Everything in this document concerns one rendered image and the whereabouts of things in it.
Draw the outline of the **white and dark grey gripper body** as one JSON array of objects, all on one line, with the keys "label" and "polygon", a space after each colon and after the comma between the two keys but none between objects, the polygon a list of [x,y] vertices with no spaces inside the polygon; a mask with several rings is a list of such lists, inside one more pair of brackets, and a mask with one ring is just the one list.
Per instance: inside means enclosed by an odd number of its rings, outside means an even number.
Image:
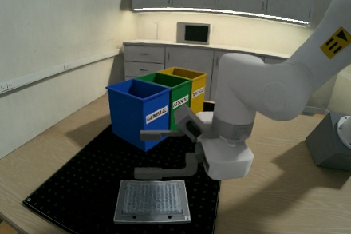
[{"label": "white and dark grey gripper body", "polygon": [[[213,112],[199,112],[196,116],[204,124],[212,123]],[[209,138],[202,133],[197,137],[197,142],[201,142],[203,146],[206,158],[203,165],[211,179],[230,180],[242,178],[248,174],[254,155],[245,141],[221,136]]]}]

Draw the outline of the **yellow open-top bin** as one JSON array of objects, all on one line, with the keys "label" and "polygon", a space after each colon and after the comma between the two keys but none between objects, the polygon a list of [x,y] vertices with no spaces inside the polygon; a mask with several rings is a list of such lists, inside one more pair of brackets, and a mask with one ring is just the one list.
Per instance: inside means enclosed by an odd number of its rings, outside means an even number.
[{"label": "yellow open-top bin", "polygon": [[[187,69],[180,68],[170,68],[158,71],[157,73],[166,73],[168,75],[183,77],[192,80],[191,89],[190,89],[190,100],[189,100],[189,108],[192,110],[194,114],[199,112],[203,112],[203,101],[204,101],[204,93],[205,93],[205,84],[206,84],[206,76],[207,73],[195,72]],[[194,78],[194,79],[193,79]]]}]

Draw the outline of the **green bin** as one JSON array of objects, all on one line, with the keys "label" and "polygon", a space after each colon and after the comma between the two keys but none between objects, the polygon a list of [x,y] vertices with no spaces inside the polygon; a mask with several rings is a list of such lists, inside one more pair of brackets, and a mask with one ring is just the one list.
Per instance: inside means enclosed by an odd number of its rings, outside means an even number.
[{"label": "green bin", "polygon": [[150,82],[156,85],[171,88],[169,91],[169,118],[168,130],[179,129],[176,126],[174,112],[181,107],[184,103],[189,107],[190,88],[192,80],[168,75],[165,73],[150,73],[134,79]]}]

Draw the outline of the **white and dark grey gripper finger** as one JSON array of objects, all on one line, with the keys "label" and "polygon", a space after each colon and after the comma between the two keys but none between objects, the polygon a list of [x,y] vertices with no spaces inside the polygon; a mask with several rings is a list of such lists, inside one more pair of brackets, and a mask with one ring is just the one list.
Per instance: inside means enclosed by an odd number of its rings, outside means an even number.
[{"label": "white and dark grey gripper finger", "polygon": [[185,133],[178,130],[141,130],[140,140],[141,141],[161,141],[161,137],[181,137]]},{"label": "white and dark grey gripper finger", "polygon": [[135,168],[134,177],[140,180],[161,180],[162,177],[193,176],[198,163],[206,162],[201,142],[196,142],[195,153],[186,153],[185,169]]}]

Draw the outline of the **blue bin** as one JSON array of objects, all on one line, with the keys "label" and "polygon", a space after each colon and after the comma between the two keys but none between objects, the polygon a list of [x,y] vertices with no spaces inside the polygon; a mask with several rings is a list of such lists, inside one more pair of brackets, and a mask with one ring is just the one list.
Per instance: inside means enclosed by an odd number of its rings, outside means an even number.
[{"label": "blue bin", "polygon": [[145,152],[166,138],[140,141],[140,131],[168,130],[171,88],[134,78],[105,88],[114,134]]}]

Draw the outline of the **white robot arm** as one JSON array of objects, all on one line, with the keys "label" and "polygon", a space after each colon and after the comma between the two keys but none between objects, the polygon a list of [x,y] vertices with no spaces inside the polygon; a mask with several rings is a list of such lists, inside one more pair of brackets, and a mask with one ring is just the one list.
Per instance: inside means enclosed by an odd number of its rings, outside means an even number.
[{"label": "white robot arm", "polygon": [[311,94],[349,65],[351,0],[333,0],[317,29],[281,64],[264,64],[247,54],[224,54],[212,123],[204,124],[184,103],[174,112],[175,125],[192,140],[205,133],[209,138],[245,141],[256,112],[274,121],[293,120]]}]

